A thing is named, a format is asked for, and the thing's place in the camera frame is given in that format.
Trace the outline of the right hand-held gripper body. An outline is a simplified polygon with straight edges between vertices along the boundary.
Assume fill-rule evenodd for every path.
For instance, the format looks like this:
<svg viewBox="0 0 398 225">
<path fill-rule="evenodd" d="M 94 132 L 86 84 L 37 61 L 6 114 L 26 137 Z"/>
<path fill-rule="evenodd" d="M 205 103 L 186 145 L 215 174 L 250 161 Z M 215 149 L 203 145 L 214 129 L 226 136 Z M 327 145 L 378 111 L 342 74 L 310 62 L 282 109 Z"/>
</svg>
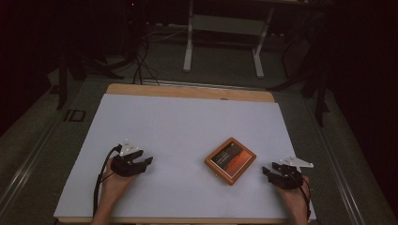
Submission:
<svg viewBox="0 0 398 225">
<path fill-rule="evenodd" d="M 283 165 L 280 171 L 271 173 L 269 176 L 269 182 L 278 188 L 282 189 L 295 189 L 300 188 L 303 185 L 302 174 L 299 168 L 312 168 L 314 165 L 312 162 L 307 162 L 298 157 L 286 157 L 281 159 L 278 164 Z"/>
</svg>

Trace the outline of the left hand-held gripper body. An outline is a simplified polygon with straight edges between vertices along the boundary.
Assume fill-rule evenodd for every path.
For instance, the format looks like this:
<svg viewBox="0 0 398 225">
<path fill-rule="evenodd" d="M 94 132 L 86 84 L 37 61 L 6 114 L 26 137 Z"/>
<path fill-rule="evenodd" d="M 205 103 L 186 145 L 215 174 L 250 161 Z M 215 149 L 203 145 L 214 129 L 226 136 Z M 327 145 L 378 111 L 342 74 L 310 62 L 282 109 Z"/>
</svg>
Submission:
<svg viewBox="0 0 398 225">
<path fill-rule="evenodd" d="M 129 160 L 129 155 L 138 150 L 142 150 L 126 139 L 117 147 L 118 154 L 113 157 L 112 170 L 123 177 L 131 177 L 140 173 L 144 173 L 147 166 L 141 166 L 142 162 Z"/>
</svg>

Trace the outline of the orange wooden framed box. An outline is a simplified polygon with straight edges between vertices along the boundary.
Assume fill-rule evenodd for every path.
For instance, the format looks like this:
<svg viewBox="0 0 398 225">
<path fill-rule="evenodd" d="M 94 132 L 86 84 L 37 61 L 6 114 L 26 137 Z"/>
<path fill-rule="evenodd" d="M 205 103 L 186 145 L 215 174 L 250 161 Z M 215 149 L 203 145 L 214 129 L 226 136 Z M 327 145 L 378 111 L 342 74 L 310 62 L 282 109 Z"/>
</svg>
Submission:
<svg viewBox="0 0 398 225">
<path fill-rule="evenodd" d="M 204 163 L 226 184 L 232 186 L 255 159 L 254 152 L 235 138 L 229 138 L 209 154 Z"/>
</svg>

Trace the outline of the person's right hand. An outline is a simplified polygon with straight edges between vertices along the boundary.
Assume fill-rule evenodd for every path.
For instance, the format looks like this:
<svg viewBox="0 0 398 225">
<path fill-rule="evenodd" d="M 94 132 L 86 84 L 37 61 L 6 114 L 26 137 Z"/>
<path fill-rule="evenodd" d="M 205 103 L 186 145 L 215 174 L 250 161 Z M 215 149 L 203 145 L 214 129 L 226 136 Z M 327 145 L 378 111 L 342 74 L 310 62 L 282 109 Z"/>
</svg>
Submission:
<svg viewBox="0 0 398 225">
<path fill-rule="evenodd" d="M 308 211 L 307 204 L 310 197 L 310 179 L 308 176 L 303 177 L 303 185 L 296 189 L 282 189 L 275 187 L 280 194 L 283 204 L 287 211 L 291 214 L 295 212 L 306 213 Z"/>
</svg>

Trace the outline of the person's left hand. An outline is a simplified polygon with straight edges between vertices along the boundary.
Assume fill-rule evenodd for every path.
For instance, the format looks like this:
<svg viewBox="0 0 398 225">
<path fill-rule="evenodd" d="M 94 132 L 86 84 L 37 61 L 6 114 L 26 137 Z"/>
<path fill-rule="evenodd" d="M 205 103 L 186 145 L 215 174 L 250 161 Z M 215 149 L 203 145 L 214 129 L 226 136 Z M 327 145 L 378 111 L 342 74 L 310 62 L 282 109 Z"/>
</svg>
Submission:
<svg viewBox="0 0 398 225">
<path fill-rule="evenodd" d="M 106 164 L 106 171 L 102 180 L 101 202 L 117 203 L 125 194 L 137 175 L 123 177 L 116 174 L 111 166 L 113 159 L 109 159 Z"/>
</svg>

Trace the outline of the black metal stand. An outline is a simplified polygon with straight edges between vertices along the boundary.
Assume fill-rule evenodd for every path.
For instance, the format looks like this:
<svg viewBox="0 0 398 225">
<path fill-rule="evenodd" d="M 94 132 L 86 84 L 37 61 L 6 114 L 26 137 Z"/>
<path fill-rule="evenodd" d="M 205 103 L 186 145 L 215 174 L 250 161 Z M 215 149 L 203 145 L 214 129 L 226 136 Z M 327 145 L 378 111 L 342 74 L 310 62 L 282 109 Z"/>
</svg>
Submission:
<svg viewBox="0 0 398 225">
<path fill-rule="evenodd" d="M 323 113 L 328 111 L 325 103 L 328 68 L 322 38 L 326 14 L 308 12 L 304 20 L 289 37 L 282 53 L 286 82 L 269 87 L 269 91 L 282 91 L 294 84 L 303 83 L 300 94 L 304 98 L 315 97 L 314 117 L 320 127 L 324 126 Z"/>
<path fill-rule="evenodd" d="M 104 65 L 93 58 L 84 55 L 75 50 L 61 50 L 59 54 L 59 72 L 58 85 L 54 87 L 55 93 L 58 95 L 57 110 L 61 110 L 68 99 L 68 72 L 78 81 L 86 77 L 83 64 L 95 69 L 99 74 L 112 79 L 122 79 L 122 76 L 116 75 L 112 69 L 121 68 L 129 63 L 128 58 L 111 65 Z"/>
</svg>

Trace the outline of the metal floor rail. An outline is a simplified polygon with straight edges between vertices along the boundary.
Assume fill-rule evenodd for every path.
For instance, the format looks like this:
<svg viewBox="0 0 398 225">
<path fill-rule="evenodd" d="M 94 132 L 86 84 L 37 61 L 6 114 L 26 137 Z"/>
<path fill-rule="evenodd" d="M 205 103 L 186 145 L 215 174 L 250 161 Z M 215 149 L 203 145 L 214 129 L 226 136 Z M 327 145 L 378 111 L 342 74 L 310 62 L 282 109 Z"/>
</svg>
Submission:
<svg viewBox="0 0 398 225">
<path fill-rule="evenodd" d="M 22 191 L 25 183 L 29 179 L 32 171 L 35 169 L 42 149 L 57 128 L 59 121 L 52 121 L 40 134 L 38 141 L 33 145 L 27 159 L 14 174 L 10 184 L 8 185 L 4 195 L 0 198 L 0 206 L 9 207 Z"/>
<path fill-rule="evenodd" d="M 347 180 L 344 176 L 343 170 L 334 154 L 334 149 L 325 133 L 324 129 L 318 124 L 314 114 L 314 103 L 309 99 L 303 100 L 304 105 L 308 114 L 311 117 L 312 123 L 314 124 L 317 133 L 326 148 L 326 155 L 329 162 L 329 167 L 336 186 L 339 190 L 339 194 L 344 203 L 345 211 L 347 212 L 352 225 L 365 225 L 364 218 L 358 208 L 357 202 L 353 196 L 351 187 L 348 185 Z"/>
</svg>

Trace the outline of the white metal desk frame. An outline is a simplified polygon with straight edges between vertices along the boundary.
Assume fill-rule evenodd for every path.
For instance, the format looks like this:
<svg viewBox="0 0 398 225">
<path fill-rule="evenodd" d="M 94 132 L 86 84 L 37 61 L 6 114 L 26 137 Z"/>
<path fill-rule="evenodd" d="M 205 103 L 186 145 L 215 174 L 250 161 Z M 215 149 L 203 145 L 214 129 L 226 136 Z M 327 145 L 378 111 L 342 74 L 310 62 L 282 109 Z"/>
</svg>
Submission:
<svg viewBox="0 0 398 225">
<path fill-rule="evenodd" d="M 253 64 L 258 79 L 264 79 L 260 52 L 262 51 L 265 38 L 268 33 L 269 25 L 274 14 L 274 7 L 268 10 L 267 17 L 263 21 L 228 18 L 220 16 L 210 16 L 195 14 L 193 12 L 194 0 L 189 1 L 188 36 L 183 71 L 191 71 L 191 59 L 193 51 L 192 35 L 194 30 L 222 32 L 228 34 L 241 34 L 258 36 L 258 44 L 252 49 Z"/>
</svg>

